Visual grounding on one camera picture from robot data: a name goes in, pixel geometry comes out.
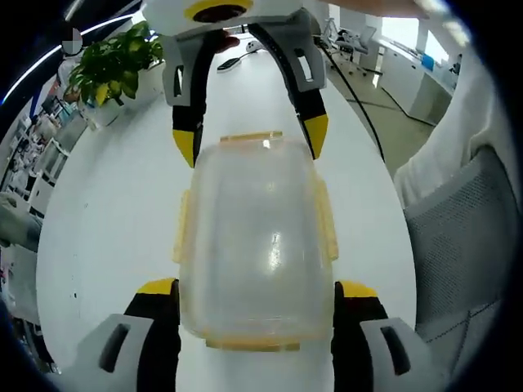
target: transparent plastic container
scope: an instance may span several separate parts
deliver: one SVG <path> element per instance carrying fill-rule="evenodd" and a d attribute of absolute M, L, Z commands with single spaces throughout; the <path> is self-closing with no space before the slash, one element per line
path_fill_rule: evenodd
<path fill-rule="evenodd" d="M 181 322 L 214 344 L 326 336 L 333 277 L 305 144 L 228 140 L 198 158 L 181 250 Z"/>

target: floor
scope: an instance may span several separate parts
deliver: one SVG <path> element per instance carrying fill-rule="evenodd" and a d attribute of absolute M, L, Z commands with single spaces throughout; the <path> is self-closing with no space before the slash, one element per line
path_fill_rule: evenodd
<path fill-rule="evenodd" d="M 355 71 L 350 75 L 347 62 L 340 60 L 339 57 L 334 59 L 360 98 L 370 120 L 373 122 L 382 144 L 385 164 L 391 176 L 394 176 L 398 167 L 405 164 L 425 144 L 434 127 L 407 117 L 395 101 L 380 88 L 378 75 L 368 73 L 364 77 L 360 71 Z M 354 111 L 360 117 L 361 122 L 367 128 L 367 131 L 375 140 L 369 122 L 365 119 L 363 112 L 355 102 L 342 78 L 335 69 L 330 69 L 330 67 L 328 67 L 327 75 L 334 86 L 349 101 Z"/>

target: black cable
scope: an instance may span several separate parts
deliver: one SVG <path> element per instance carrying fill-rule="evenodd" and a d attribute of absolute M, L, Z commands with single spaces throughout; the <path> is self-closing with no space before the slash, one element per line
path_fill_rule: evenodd
<path fill-rule="evenodd" d="M 379 154 L 382 156 L 383 162 L 385 162 L 385 155 L 383 154 L 383 148 L 382 148 L 382 144 L 379 141 L 378 133 L 376 132 L 376 128 L 374 128 L 373 122 L 370 121 L 370 117 L 367 114 L 367 111 L 365 110 L 365 108 L 363 107 L 363 104 L 361 103 L 360 98 L 358 98 L 358 96 L 356 95 L 355 91 L 352 89 L 351 84 L 349 83 L 349 81 L 346 80 L 345 75 L 343 75 L 342 71 L 337 66 L 336 62 L 334 61 L 333 57 L 330 55 L 329 51 L 327 51 L 327 49 L 325 48 L 324 45 L 320 44 L 319 46 L 320 46 L 321 50 L 324 51 L 325 55 L 329 58 L 330 62 L 333 64 L 333 67 L 337 70 L 337 73 L 342 77 L 343 82 L 345 82 L 346 86 L 351 91 L 351 94 L 354 96 L 354 99 L 356 100 L 356 102 L 360 106 L 360 109 L 363 112 L 363 115 L 365 116 L 365 118 L 367 119 L 367 122 L 370 125 L 370 129 L 372 129 L 372 131 L 373 131 L 374 138 L 376 139 L 376 144 L 378 145 Z"/>

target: white desk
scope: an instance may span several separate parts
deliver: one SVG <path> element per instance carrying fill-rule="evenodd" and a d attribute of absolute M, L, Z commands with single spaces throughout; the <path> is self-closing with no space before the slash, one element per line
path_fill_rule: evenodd
<path fill-rule="evenodd" d="M 283 78 L 267 52 L 208 82 L 202 147 L 220 136 L 282 130 L 303 140 Z M 414 326 L 416 287 L 409 234 L 391 178 L 363 124 L 329 82 L 329 134 L 317 168 L 329 187 L 340 258 L 334 276 L 378 290 L 390 316 Z M 171 261 L 181 193 L 191 170 L 172 139 L 163 97 L 110 129 L 85 131 L 47 208 L 38 250 L 38 309 L 47 348 L 61 368 L 109 314 L 122 313 L 147 281 L 176 277 Z M 333 390 L 329 341 L 294 353 L 208 349 L 181 328 L 177 390 Z"/>
<path fill-rule="evenodd" d="M 386 48 L 379 85 L 411 118 L 436 125 L 445 115 L 454 91 L 408 52 L 380 39 Z"/>

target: green leaves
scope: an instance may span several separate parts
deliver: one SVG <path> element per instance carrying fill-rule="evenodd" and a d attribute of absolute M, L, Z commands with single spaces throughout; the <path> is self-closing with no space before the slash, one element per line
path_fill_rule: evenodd
<path fill-rule="evenodd" d="M 162 46 L 158 40 L 150 41 L 150 35 L 143 21 L 127 32 L 93 43 L 69 76 L 68 90 L 80 90 L 84 102 L 98 105 L 109 99 L 119 101 L 122 93 L 135 99 L 138 71 L 163 58 Z"/>

